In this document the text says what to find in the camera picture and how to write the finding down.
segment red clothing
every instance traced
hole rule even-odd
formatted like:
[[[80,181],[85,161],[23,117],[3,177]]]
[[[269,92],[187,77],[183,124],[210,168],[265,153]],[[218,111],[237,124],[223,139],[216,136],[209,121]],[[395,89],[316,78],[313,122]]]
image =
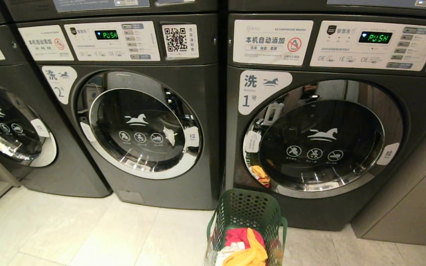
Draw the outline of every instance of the red clothing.
[[[254,236],[256,237],[257,241],[262,245],[262,247],[266,247],[264,245],[264,239],[262,238],[261,234],[252,229],[254,232]],[[249,245],[249,241],[247,240],[247,228],[236,228],[236,229],[229,229],[226,231],[226,244],[225,246],[230,246],[231,243],[235,242],[244,242],[244,246],[246,249],[249,249],[251,246]]]

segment green plastic basket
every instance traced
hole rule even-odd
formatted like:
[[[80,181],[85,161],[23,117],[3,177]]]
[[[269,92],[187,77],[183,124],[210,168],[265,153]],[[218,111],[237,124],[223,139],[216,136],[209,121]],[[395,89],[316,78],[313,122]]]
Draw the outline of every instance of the green plastic basket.
[[[283,226],[282,242],[279,226]],[[261,233],[266,244],[267,266],[281,266],[287,236],[287,220],[280,215],[279,203],[269,194],[244,189],[224,192],[208,223],[208,246],[203,265],[214,266],[218,251],[226,242],[226,231],[250,227]]]

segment tiled floor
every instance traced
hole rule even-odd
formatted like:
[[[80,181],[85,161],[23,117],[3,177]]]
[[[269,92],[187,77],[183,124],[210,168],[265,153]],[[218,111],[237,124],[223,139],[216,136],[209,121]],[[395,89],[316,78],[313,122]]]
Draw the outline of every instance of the tiled floor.
[[[201,266],[212,212],[13,188],[0,199],[0,265]],[[288,228],[284,266],[426,266],[426,246]]]

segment qr code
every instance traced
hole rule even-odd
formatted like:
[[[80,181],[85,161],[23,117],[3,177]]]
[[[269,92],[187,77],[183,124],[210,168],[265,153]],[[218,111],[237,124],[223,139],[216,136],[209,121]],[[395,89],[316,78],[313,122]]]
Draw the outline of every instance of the qr code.
[[[186,52],[188,50],[185,28],[165,28],[164,37],[169,52]]]

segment digital display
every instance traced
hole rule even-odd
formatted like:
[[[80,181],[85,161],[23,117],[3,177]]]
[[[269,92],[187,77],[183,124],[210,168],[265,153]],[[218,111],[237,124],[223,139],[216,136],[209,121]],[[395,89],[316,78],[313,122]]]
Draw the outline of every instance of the digital display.
[[[95,30],[96,39],[98,40],[117,40],[118,32],[115,30]]]
[[[388,44],[391,37],[392,33],[390,32],[363,31],[359,38],[359,42],[368,44]]]

